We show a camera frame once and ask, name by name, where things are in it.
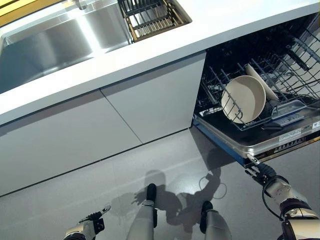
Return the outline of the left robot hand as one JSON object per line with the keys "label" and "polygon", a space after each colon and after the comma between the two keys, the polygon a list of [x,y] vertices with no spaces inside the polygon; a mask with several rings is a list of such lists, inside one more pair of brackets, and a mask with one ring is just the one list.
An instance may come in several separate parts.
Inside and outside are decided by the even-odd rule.
{"label": "left robot hand", "polygon": [[111,205],[104,206],[100,211],[91,213],[85,218],[81,219],[79,224],[92,224],[94,234],[97,235],[105,229],[105,223],[102,216],[111,209]]}

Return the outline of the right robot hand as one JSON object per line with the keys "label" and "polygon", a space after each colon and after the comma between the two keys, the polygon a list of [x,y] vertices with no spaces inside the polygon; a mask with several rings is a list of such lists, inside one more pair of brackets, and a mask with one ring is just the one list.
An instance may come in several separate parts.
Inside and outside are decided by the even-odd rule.
{"label": "right robot hand", "polygon": [[261,186],[264,187],[270,179],[277,175],[276,171],[272,167],[260,162],[252,154],[247,154],[247,157],[251,161],[252,165],[245,169],[244,172]]}

